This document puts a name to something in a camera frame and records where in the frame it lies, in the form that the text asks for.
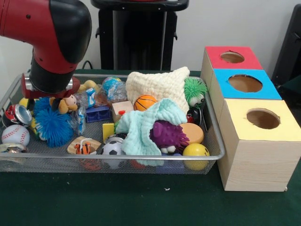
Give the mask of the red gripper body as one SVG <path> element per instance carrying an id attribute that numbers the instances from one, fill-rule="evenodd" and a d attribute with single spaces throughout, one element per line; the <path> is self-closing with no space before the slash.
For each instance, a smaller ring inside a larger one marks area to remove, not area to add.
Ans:
<path id="1" fill-rule="evenodd" d="M 66 86 L 66 89 L 63 91 L 50 94 L 46 92 L 42 92 L 34 87 L 32 82 L 30 81 L 30 74 L 23 73 L 21 76 L 21 87 L 22 94 L 27 99 L 37 99 L 40 97 L 56 97 L 56 98 L 67 98 L 70 95 L 74 95 L 80 88 L 80 81 L 76 77 L 72 77 Z"/>

